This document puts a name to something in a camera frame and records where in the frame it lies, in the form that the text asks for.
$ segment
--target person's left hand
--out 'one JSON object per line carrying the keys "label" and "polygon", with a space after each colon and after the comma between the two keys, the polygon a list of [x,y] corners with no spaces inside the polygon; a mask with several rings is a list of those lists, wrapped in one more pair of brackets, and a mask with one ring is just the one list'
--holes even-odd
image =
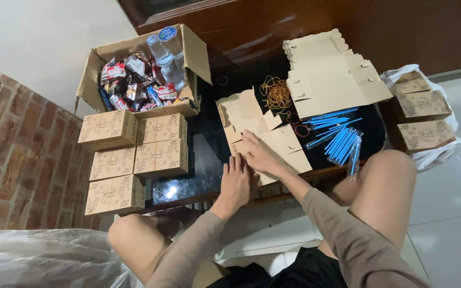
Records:
{"label": "person's left hand", "polygon": [[241,206],[248,203],[251,187],[257,187],[258,179],[241,154],[231,156],[229,163],[223,165],[220,196],[210,211],[221,219],[228,220]]}

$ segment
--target cardboard box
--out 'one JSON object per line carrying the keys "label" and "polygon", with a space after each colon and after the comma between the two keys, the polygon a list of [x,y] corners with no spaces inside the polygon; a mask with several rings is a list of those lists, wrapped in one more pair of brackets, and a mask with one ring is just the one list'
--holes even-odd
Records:
{"label": "cardboard box", "polygon": [[398,125],[404,147],[395,147],[407,154],[442,147],[455,141],[453,129],[444,120],[407,123]]}
{"label": "cardboard box", "polygon": [[[175,113],[181,113],[184,117],[197,115],[200,111],[200,96],[197,94],[197,76],[211,84],[211,73],[209,71],[206,44],[187,26],[177,24],[173,27],[180,32],[178,36],[180,36],[182,40],[184,68],[188,82],[188,85],[182,89],[179,97],[187,97],[188,99],[169,106],[157,107],[148,111],[135,113],[134,115],[138,120]],[[129,56],[131,52],[134,51],[144,51],[146,55],[151,55],[146,41],[150,35],[157,35],[159,31],[160,30],[157,30],[132,39],[91,49],[86,59],[85,70],[81,77],[80,85],[76,92],[75,110],[77,109],[80,99],[82,99],[99,113],[105,112],[106,108],[102,103],[98,90],[99,73],[103,66],[113,57],[122,59],[123,57]]]}
{"label": "cardboard box", "polygon": [[424,91],[394,96],[388,104],[396,123],[444,120],[451,109],[440,91]]}
{"label": "cardboard box", "polygon": [[300,118],[392,97],[369,60],[349,49],[338,29],[284,41],[287,86]]}
{"label": "cardboard box", "polygon": [[188,173],[188,146],[185,138],[138,145],[133,173],[142,177]]}
{"label": "cardboard box", "polygon": [[133,173],[136,147],[95,152],[90,181]]}
{"label": "cardboard box", "polygon": [[138,120],[129,110],[85,116],[78,143],[93,151],[136,144]]}
{"label": "cardboard box", "polygon": [[[273,117],[271,113],[262,114],[253,88],[222,98],[216,101],[216,104],[230,151],[235,150],[241,154],[248,152],[241,140],[241,132],[248,129],[261,138],[297,173],[312,170],[291,125],[274,129],[282,123],[280,116]],[[279,180],[270,174],[259,174],[259,186]]]}
{"label": "cardboard box", "polygon": [[85,215],[125,213],[145,207],[145,190],[134,175],[90,183]]}
{"label": "cardboard box", "polygon": [[182,114],[143,119],[138,122],[137,144],[186,138],[188,124]]}
{"label": "cardboard box", "polygon": [[393,95],[408,94],[421,91],[429,91],[430,85],[424,80],[423,76],[412,71],[401,75],[400,79],[392,85],[390,91]]}

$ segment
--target hand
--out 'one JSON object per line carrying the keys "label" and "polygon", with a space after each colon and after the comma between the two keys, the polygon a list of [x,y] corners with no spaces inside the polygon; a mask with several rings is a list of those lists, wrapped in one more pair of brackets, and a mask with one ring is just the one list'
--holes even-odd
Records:
{"label": "hand", "polygon": [[281,171],[287,168],[284,160],[249,130],[243,131],[242,139],[248,150],[245,158],[248,165],[253,169],[278,176]]}
{"label": "hand", "polygon": [[251,187],[256,187],[259,177],[247,165],[241,154],[229,158],[223,165],[220,196],[209,209],[223,220],[228,220],[250,200]]}

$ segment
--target white plastic bag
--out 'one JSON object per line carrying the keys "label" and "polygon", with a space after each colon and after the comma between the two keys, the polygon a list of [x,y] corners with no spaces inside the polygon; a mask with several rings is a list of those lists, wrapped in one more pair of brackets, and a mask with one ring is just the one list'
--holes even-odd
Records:
{"label": "white plastic bag", "polygon": [[[387,85],[388,88],[391,88],[392,85],[394,85],[394,83],[396,83],[396,81],[398,81],[398,79],[400,79],[401,75],[403,75],[405,73],[412,72],[412,71],[419,72],[419,74],[421,74],[423,76],[424,80],[426,80],[426,82],[428,82],[428,84],[430,84],[430,88],[432,90],[440,91],[442,93],[442,95],[444,95],[444,98],[446,100],[448,99],[448,95],[446,94],[446,92],[444,91],[442,86],[431,82],[426,77],[426,75],[423,72],[421,72],[421,70],[419,70],[419,65],[417,65],[417,64],[405,65],[405,66],[401,67],[400,69],[396,69],[396,70],[388,70],[388,71],[382,73],[380,75],[380,78],[385,83],[385,85]],[[451,128],[453,129],[454,132],[457,131],[458,122],[456,121],[456,117],[455,117],[454,112],[452,112],[451,115],[446,118],[446,122],[451,126]],[[412,154],[410,156],[412,157],[412,159],[417,164],[418,170],[419,171],[425,171],[427,169],[430,169],[431,167],[434,167],[434,166],[436,166],[436,165],[438,165],[440,163],[443,163],[446,160],[447,157],[449,157],[451,154],[454,153],[455,149],[457,148],[457,146],[459,144],[461,144],[461,139],[456,137],[455,141],[453,141],[453,142],[451,142],[451,143],[449,143],[449,144],[447,144],[447,145],[445,145],[443,147],[440,147],[440,148],[437,148],[437,149],[432,149],[432,150],[427,150],[427,151],[423,151],[423,152],[418,152],[418,153]]]}
{"label": "white plastic bag", "polygon": [[106,232],[0,230],[0,287],[143,287]]}

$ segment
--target wooden table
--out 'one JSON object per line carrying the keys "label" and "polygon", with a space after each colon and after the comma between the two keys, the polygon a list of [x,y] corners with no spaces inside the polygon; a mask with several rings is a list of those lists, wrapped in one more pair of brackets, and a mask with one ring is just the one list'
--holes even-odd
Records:
{"label": "wooden table", "polygon": [[[188,121],[188,147],[189,147],[189,173],[170,178],[153,180],[152,192],[145,201],[145,208],[134,213],[148,213],[177,206],[185,206],[202,201],[216,199],[220,191],[223,164],[231,155],[215,101],[228,97],[234,93],[242,92],[254,86],[256,98],[263,106],[263,99],[259,86],[266,75],[287,78],[289,62],[285,55],[279,55],[271,61],[255,63],[249,67],[229,69],[225,76],[227,85],[217,84],[213,75],[213,86],[199,81],[198,93],[202,95],[201,112],[197,116],[189,117]],[[362,106],[351,117],[362,117],[363,120],[353,123],[352,127],[364,133],[361,148],[361,162],[365,162],[371,155],[379,152],[386,141],[386,129],[380,115],[373,105]],[[305,143],[315,139],[315,132],[301,138]],[[338,167],[326,160],[322,146],[312,150],[304,148],[305,155],[313,168],[312,171],[302,173],[307,181],[323,179],[330,176],[346,174],[347,167]],[[256,200],[280,199],[288,197],[279,191],[279,182],[260,187],[259,197]]]}

